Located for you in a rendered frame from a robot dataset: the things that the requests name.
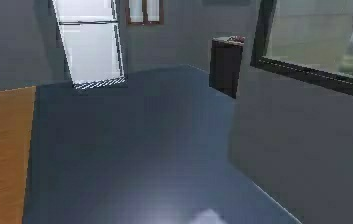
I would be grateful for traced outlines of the dark brown cabinet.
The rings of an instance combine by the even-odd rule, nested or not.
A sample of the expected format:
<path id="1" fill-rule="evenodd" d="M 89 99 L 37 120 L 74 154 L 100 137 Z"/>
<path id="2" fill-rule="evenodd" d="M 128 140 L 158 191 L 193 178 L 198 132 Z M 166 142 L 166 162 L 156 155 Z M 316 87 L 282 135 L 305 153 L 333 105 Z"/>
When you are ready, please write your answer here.
<path id="1" fill-rule="evenodd" d="M 243 44 L 214 38 L 211 44 L 209 86 L 236 98 Z"/>

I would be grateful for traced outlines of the brown framed window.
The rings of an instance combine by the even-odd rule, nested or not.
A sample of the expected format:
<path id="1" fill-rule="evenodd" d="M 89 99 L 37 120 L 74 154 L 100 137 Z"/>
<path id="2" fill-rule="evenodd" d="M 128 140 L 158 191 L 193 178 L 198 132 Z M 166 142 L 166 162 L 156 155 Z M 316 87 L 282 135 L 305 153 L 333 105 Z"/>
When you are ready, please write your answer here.
<path id="1" fill-rule="evenodd" d="M 129 25 L 152 26 L 164 24 L 164 0 L 126 0 Z"/>

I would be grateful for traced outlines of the white fridge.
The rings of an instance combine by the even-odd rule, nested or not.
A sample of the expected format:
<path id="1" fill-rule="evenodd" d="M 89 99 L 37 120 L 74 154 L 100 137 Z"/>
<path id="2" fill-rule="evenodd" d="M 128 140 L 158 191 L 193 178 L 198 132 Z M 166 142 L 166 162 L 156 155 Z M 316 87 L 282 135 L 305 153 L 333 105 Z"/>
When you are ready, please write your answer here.
<path id="1" fill-rule="evenodd" d="M 115 0 L 53 0 L 73 87 L 125 81 Z"/>

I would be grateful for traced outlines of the black framed window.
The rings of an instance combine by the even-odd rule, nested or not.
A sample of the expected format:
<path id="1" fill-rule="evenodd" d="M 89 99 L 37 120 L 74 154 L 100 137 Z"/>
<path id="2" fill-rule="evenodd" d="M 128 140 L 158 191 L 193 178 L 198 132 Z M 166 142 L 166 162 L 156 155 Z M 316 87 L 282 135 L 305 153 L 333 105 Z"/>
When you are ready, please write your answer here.
<path id="1" fill-rule="evenodd" d="M 251 65 L 353 96 L 353 0 L 259 0 Z"/>

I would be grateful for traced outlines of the orange wooden door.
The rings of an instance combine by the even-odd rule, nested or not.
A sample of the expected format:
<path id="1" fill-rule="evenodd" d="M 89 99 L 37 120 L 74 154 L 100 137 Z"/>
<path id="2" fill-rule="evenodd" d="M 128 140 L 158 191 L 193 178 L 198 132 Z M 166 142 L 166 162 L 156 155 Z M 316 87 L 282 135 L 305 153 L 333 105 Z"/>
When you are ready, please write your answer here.
<path id="1" fill-rule="evenodd" d="M 0 91 L 0 224 L 22 224 L 36 88 Z"/>

